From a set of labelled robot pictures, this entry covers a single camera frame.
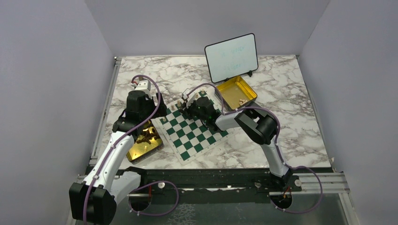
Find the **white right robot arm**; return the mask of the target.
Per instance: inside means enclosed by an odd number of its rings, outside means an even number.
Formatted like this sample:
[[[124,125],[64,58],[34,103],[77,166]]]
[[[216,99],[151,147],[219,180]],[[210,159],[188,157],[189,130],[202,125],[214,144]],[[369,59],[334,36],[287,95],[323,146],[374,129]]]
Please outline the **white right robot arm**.
[[[292,171],[285,164],[284,157],[277,147],[280,122],[272,112],[251,101],[247,106],[233,112],[222,113],[216,110],[208,97],[199,97],[189,105],[184,102],[178,110],[189,119],[200,120],[212,132],[220,133],[232,128],[241,128],[262,148],[269,164],[271,186],[278,191],[289,186]]]

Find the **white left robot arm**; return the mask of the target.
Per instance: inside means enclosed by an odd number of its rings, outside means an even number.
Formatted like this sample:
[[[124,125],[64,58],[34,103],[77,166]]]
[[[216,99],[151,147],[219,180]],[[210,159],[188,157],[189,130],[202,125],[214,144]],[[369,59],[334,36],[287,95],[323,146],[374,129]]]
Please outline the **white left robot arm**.
[[[127,172],[118,179],[115,176],[141,135],[144,124],[150,119],[166,116],[162,94],[156,93],[158,103],[149,94],[144,90],[128,93],[126,108],[113,124],[110,140],[97,164],[81,183],[71,185],[69,200],[74,219],[108,225],[115,216],[117,205],[130,191],[140,193],[147,188],[147,179],[137,172]]]

